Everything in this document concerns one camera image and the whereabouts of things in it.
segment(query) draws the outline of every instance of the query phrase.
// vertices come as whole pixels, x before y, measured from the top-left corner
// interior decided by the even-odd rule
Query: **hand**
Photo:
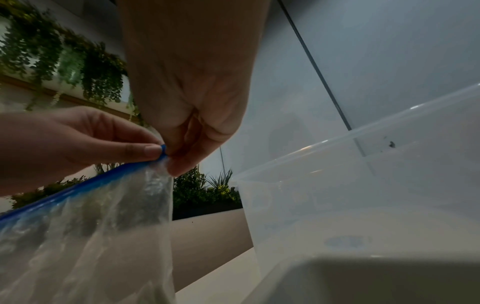
[[[98,163],[157,159],[147,129],[89,107],[0,114],[0,196],[62,180]]]
[[[128,76],[179,176],[239,128],[269,0],[118,0]]]

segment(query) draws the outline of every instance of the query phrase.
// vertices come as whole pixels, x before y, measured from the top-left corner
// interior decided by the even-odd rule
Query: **blue zipper seal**
[[[48,197],[42,198],[41,200],[38,200],[35,203],[10,211],[7,214],[0,216],[0,225],[5,224],[6,221],[13,220],[15,218],[20,218],[20,216],[24,213],[34,212],[34,211],[43,209],[45,207],[51,207],[53,205],[61,203],[62,201],[65,201],[69,197],[95,190],[113,181],[119,180],[120,178],[124,177],[127,174],[130,174],[139,169],[145,168],[153,162],[161,161],[167,157],[167,155],[165,154],[165,145],[162,145],[161,149],[162,149],[162,153],[157,160],[123,164],[121,166],[118,166],[117,168],[114,168],[110,171],[105,172],[104,174],[89,178],[88,180],[80,184],[74,185],[70,188],[67,188],[60,192],[52,194]]]

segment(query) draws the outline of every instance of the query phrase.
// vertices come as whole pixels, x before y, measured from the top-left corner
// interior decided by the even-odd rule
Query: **black line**
[[[345,124],[346,128],[350,131],[350,130],[352,129],[352,127],[350,126],[350,123],[348,122],[348,120],[347,120],[347,118],[345,117],[342,109],[340,108],[340,105],[339,105],[339,103],[337,102],[334,94],[333,94],[332,91],[330,90],[330,87],[329,87],[329,85],[327,84],[324,76],[323,76],[322,73],[320,72],[320,69],[319,69],[319,67],[317,66],[317,63],[315,62],[315,59],[314,59],[314,58],[312,57],[312,55],[310,54],[310,51],[309,51],[309,49],[307,48],[307,45],[305,44],[305,42],[304,42],[303,38],[301,37],[299,31],[297,30],[297,27],[295,26],[294,21],[293,21],[292,18],[290,17],[290,14],[288,13],[287,8],[286,8],[285,5],[283,4],[282,0],[277,0],[277,1],[278,1],[278,4],[279,4],[280,7],[281,7],[281,10],[283,11],[283,13],[285,14],[286,18],[288,19],[288,22],[290,23],[291,28],[292,28],[293,31],[295,32],[296,37],[297,37],[298,40],[300,41],[300,44],[301,44],[301,46],[303,47],[303,50],[305,51],[306,56],[307,56],[308,59],[310,60],[311,65],[312,65],[313,68],[315,69],[318,77],[320,77],[321,83],[322,83],[323,86],[325,87],[326,92],[327,92],[328,95],[330,96],[331,101],[333,102],[333,104],[334,104],[335,107],[336,107],[336,110],[337,110],[338,113],[340,114],[340,117],[341,117],[341,119],[343,120],[343,123]]]
[[[226,173],[225,172],[225,164],[224,164],[224,154],[222,153],[222,147],[219,147],[220,149],[220,157],[221,157],[221,165],[223,167],[223,173]]]

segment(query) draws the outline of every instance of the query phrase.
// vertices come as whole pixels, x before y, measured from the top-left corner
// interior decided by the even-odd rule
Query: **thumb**
[[[91,164],[135,163],[156,160],[161,154],[162,147],[156,144],[93,140],[85,161]]]

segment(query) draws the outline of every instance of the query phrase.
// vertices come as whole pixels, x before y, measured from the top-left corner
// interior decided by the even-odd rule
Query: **ziplock bag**
[[[0,302],[174,303],[164,158],[119,166],[0,217]]]

